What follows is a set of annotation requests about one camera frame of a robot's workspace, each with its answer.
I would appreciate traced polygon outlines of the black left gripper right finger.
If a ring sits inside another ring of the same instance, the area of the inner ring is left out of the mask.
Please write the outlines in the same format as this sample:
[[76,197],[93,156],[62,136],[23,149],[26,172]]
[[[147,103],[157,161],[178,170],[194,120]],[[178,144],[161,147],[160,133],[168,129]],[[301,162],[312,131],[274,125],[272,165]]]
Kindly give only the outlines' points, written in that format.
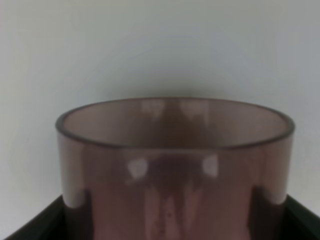
[[288,196],[284,214],[285,240],[320,240],[320,217]]

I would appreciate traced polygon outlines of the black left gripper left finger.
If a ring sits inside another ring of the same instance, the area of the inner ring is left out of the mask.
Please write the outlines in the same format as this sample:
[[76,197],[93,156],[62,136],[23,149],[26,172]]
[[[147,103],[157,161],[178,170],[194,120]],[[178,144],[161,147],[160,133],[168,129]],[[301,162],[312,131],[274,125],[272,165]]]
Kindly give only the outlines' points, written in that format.
[[67,227],[62,196],[6,240],[66,240]]

